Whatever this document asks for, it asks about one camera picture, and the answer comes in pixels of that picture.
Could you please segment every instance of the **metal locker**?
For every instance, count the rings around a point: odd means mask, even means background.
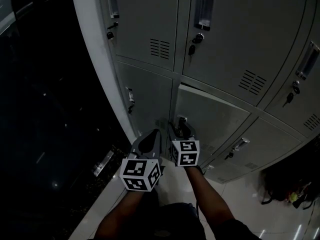
[[[117,62],[117,76],[129,118],[137,136],[159,129],[162,154],[166,151],[172,79]]]
[[[319,131],[320,125],[320,1],[305,47],[290,76],[266,108],[266,112],[285,122],[304,136]],[[294,91],[297,85],[300,94]],[[286,104],[293,93],[293,100]]]
[[[239,128],[250,115],[227,101],[180,85],[175,107],[175,118],[187,118],[200,141],[198,165],[201,165]]]
[[[242,139],[249,140],[241,146]],[[224,181],[232,180],[246,173],[263,167],[275,159],[280,158],[301,142],[277,128],[273,124],[258,118],[229,148],[221,153],[210,165],[214,167],[206,173],[206,177]],[[226,157],[233,151],[233,157]]]
[[[290,52],[305,2],[191,0],[183,74],[256,106]]]
[[[172,71],[178,0],[108,0],[117,55]]]

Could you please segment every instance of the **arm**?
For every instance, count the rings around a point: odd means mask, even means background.
[[[185,171],[191,182],[198,205],[212,230],[223,222],[234,219],[226,202],[197,168],[185,167]]]
[[[128,192],[120,203],[101,221],[95,233],[95,238],[117,239],[122,225],[135,213],[144,192]]]

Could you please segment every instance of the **locker vent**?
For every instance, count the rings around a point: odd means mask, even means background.
[[[253,169],[256,169],[256,168],[258,167],[258,165],[254,164],[254,163],[252,163],[252,162],[249,162],[249,163],[247,163],[247,164],[245,165],[245,167],[253,170]]]
[[[307,119],[307,121],[303,123],[303,125],[307,127],[309,130],[313,131],[316,127],[320,125],[320,119],[315,114],[313,114],[309,117],[309,119]]]
[[[214,151],[215,147],[214,146],[210,146],[208,144],[202,144],[200,147],[203,151],[208,151],[208,152],[212,152]]]
[[[170,43],[150,38],[150,54],[169,60]]]
[[[155,120],[155,125],[158,126],[159,128],[165,130],[166,129],[166,123],[161,121],[161,120]]]
[[[221,178],[221,177],[219,177],[217,179],[218,179],[218,181],[221,181],[221,182],[225,182],[226,181],[224,178]]]
[[[249,91],[254,95],[258,95],[266,82],[267,80],[246,70],[240,80],[239,87]]]

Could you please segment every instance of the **white tiled floor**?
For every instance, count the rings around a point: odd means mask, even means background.
[[[185,202],[192,203],[196,206],[196,198],[185,170],[181,167],[175,167],[172,162],[165,159],[162,165],[166,167],[163,176],[159,179],[158,186],[156,186],[160,204],[166,205]],[[265,191],[259,184],[261,181],[259,173],[250,174],[227,184],[219,184],[212,180],[208,181],[229,205],[234,217],[246,224],[248,228],[261,239],[314,239],[315,232],[320,226],[319,205],[315,206],[314,211],[312,207],[307,210],[303,210],[302,206],[299,209],[295,209],[291,204],[278,201],[261,205]],[[98,200],[94,203],[70,239],[92,239],[104,215],[106,215],[125,194],[126,191],[124,190],[122,182],[116,177],[99,196]],[[214,234],[201,211],[199,211],[199,216],[207,240],[214,240]]]

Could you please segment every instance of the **locker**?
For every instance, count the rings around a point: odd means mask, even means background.
[[[320,1],[317,2],[313,25],[305,47],[290,76],[266,108],[266,112],[285,122],[304,136],[319,131],[320,125]],[[300,94],[286,104],[287,96],[295,94],[293,85],[298,85]]]
[[[183,74],[256,106],[290,52],[305,2],[191,0]]]
[[[201,165],[239,128],[250,115],[229,102],[204,91],[180,85],[175,118],[187,118],[200,141],[198,165]]]
[[[159,129],[162,153],[166,150],[172,79],[139,67],[117,62],[117,76],[125,106],[131,108],[129,118],[139,136]]]
[[[232,158],[225,159],[242,138],[250,142],[239,148],[238,151],[234,151]],[[232,180],[271,163],[300,143],[299,140],[273,124],[258,118],[229,148],[210,164],[214,168],[209,170],[210,173],[206,174],[206,177],[212,175],[213,180],[224,179],[218,180],[219,182]]]
[[[172,71],[178,0],[108,0],[117,55]]]

